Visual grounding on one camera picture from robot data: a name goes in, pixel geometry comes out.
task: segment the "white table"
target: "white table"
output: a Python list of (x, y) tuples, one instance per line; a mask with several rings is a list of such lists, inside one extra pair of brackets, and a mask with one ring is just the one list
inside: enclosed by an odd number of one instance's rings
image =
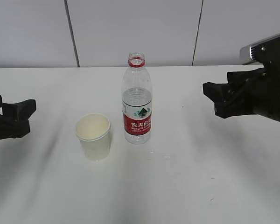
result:
[[(125, 68), (0, 69), (0, 94), (36, 99), (31, 133), (0, 140), (0, 224), (280, 224), (280, 123), (221, 119), (202, 83), (255, 66), (151, 67), (152, 137), (123, 134)], [(109, 156), (85, 158), (74, 124), (112, 123)]]

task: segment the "paper cup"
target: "paper cup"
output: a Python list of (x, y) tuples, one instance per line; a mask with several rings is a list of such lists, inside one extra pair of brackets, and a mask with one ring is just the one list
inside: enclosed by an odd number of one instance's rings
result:
[(110, 152), (110, 121), (101, 113), (90, 113), (76, 124), (79, 138), (86, 157), (92, 161), (106, 158)]

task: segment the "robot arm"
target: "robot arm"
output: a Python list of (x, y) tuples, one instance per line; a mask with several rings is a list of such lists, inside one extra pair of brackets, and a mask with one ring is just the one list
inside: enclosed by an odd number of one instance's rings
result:
[(258, 114), (280, 122), (280, 34), (241, 49), (242, 64), (260, 62), (261, 69), (228, 72), (226, 84), (204, 83), (203, 93), (221, 118)]

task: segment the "plastic water bottle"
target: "plastic water bottle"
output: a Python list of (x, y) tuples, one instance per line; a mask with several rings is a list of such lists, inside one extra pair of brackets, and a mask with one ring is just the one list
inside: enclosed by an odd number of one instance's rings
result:
[(153, 88), (142, 53), (129, 54), (122, 82), (122, 110), (126, 140), (142, 144), (150, 138)]

